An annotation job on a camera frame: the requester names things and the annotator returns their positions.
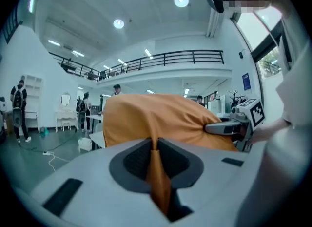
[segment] person wearing backpack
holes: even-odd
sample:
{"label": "person wearing backpack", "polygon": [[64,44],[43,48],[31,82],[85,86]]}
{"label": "person wearing backpack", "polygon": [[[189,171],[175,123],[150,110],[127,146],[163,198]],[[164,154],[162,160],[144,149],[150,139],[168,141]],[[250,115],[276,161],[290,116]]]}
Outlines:
{"label": "person wearing backpack", "polygon": [[[12,101],[13,107],[16,107],[15,104],[21,103],[21,105],[18,105],[21,108],[22,117],[23,117],[21,128],[23,130],[24,137],[26,139],[25,141],[28,143],[29,141],[31,141],[31,137],[27,133],[26,122],[25,122],[25,107],[27,104],[26,98],[27,98],[27,92],[26,92],[26,89],[24,87],[24,80],[20,80],[19,84],[12,88],[10,100]],[[14,127],[14,132],[15,132],[17,141],[20,143],[19,128]]]}
{"label": "person wearing backpack", "polygon": [[[89,93],[86,92],[83,96],[83,100],[80,103],[80,111],[85,111],[86,116],[90,115],[90,109],[91,109],[91,103],[90,103],[88,98],[89,98]],[[91,130],[90,130],[90,118],[86,117],[86,120],[87,120],[87,130],[88,130],[88,132],[91,132]],[[81,124],[81,130],[82,130],[82,132],[85,131],[84,123]]]}

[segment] black t-shirt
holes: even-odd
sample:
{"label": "black t-shirt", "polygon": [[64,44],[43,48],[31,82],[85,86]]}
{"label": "black t-shirt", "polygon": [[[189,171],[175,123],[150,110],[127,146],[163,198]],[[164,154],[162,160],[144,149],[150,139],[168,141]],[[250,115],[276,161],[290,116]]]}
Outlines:
{"label": "black t-shirt", "polygon": [[[22,88],[22,85],[21,84],[19,84],[18,85],[18,89],[21,89]],[[16,91],[16,89],[15,89],[15,86],[12,88],[12,90],[11,90],[11,95],[14,95],[14,93],[15,93],[15,91]],[[24,90],[22,90],[22,93],[23,93],[23,106],[22,106],[22,108],[25,108],[26,107],[26,101],[25,101],[25,99],[27,98],[27,92],[26,92],[26,88],[24,89]]]}

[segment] blue poster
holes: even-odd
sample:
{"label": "blue poster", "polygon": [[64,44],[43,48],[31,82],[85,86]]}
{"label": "blue poster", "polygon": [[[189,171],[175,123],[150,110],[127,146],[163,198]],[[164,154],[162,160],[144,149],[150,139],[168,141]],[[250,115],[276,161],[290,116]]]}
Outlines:
{"label": "blue poster", "polygon": [[250,80],[249,80],[249,74],[246,73],[243,75],[243,83],[244,83],[244,90],[249,90],[250,87]]}

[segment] floor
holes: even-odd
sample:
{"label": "floor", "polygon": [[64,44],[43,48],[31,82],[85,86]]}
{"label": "floor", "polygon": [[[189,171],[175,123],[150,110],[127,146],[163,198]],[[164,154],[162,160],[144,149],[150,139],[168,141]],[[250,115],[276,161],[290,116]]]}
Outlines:
{"label": "floor", "polygon": [[[49,130],[49,134],[44,137],[39,136],[37,131],[31,131],[29,135],[32,138],[29,143],[21,136],[19,145],[16,137],[10,136],[0,145],[0,163],[11,185],[22,188],[26,193],[30,193],[38,183],[54,172],[48,164],[52,156],[44,156],[43,151],[50,150],[55,156],[68,161],[86,153],[84,150],[80,151],[78,139],[87,137],[87,133],[82,133],[81,130],[75,133],[75,128],[57,133]],[[51,164],[57,170],[66,162],[54,159]]]}

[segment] oval mirror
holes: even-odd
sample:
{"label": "oval mirror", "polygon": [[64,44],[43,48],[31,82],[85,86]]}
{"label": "oval mirror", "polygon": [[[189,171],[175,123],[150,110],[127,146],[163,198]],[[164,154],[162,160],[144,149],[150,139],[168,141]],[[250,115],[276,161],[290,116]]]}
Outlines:
{"label": "oval mirror", "polygon": [[61,104],[62,104],[64,107],[66,107],[66,106],[69,105],[69,101],[70,101],[70,95],[69,95],[69,93],[68,93],[68,92],[63,93],[63,95],[62,95],[62,97],[61,97],[61,99],[60,99]]}

